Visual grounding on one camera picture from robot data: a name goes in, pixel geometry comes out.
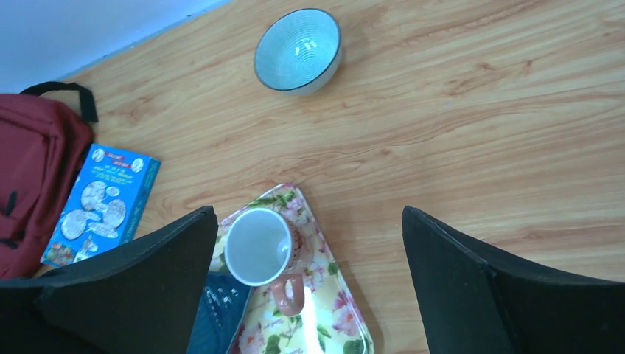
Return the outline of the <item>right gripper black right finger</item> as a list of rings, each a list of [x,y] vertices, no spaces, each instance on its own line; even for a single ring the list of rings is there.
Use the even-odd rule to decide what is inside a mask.
[[[622,353],[624,284],[518,257],[412,206],[402,237],[431,353]]]

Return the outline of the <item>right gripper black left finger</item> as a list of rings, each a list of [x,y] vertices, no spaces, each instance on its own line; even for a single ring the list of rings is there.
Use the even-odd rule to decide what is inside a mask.
[[[87,260],[1,282],[3,353],[185,353],[217,238],[211,206]]]

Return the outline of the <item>red student backpack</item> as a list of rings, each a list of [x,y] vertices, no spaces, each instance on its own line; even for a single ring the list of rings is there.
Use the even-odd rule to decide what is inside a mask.
[[[1,278],[31,277],[94,141],[94,95],[45,82],[1,95]]]

